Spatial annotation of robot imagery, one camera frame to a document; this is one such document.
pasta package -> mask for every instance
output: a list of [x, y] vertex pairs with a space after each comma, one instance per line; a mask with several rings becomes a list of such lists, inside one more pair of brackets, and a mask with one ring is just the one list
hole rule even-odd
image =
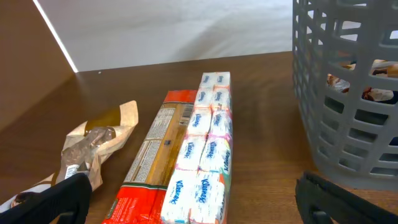
[[[167, 93], [103, 224], [161, 223], [160, 212], [196, 95], [196, 90]], [[179, 181], [176, 177], [170, 185], [175, 187], [173, 198], [182, 185], [188, 187], [186, 180]]]

